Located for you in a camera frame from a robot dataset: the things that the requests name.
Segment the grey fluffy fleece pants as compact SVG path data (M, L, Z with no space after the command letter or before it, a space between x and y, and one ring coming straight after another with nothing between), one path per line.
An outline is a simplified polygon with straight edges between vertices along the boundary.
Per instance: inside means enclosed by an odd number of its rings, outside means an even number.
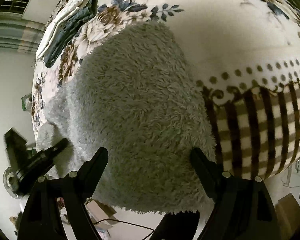
M142 213L210 206L189 154L199 147L213 160L215 140L190 65L166 25L130 25L94 48L44 114L37 147L69 142L54 176L107 149L93 193L99 202Z

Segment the cardboard box on floor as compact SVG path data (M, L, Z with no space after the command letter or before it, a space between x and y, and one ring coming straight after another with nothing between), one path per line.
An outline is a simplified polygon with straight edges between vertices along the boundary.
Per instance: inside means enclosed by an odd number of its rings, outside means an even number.
M85 207L96 228L109 230L116 224L115 221L112 221L112 219L116 219L115 214L117 213L113 207L104 205L94 199L88 200Z

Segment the striped window curtain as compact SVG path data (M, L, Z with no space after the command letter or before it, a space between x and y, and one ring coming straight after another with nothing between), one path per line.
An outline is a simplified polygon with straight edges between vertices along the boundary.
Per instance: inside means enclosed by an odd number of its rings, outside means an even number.
M30 0L0 0L0 49L35 54L44 25L23 19Z

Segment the folded dark denim jeans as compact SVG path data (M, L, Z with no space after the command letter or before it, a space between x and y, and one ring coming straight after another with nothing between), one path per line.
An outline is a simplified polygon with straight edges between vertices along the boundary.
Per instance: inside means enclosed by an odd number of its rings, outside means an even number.
M91 20L97 13L98 0L88 0L87 4L74 13L68 20L57 27L56 34L51 38L47 50L44 52L46 68L51 68L69 41L77 34L80 27Z

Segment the floral plush bed blanket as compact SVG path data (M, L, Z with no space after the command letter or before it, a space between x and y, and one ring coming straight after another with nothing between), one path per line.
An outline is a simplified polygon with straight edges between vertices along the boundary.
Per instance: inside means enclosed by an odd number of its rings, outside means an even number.
M58 2L47 25L68 2ZM51 68L36 59L34 132L93 48L147 21L166 24L188 57L221 167L266 179L300 160L300 0L98 0Z

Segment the folded cream cloth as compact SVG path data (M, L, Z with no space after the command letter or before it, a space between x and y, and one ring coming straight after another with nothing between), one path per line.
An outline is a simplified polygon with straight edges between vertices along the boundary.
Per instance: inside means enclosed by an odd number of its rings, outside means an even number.
M43 57L47 48L51 45L52 38L57 33L57 28L60 27L61 23L67 21L75 13L79 12L89 0L69 0L65 7L55 16L55 18L47 25L43 33L42 40L36 51L36 59Z

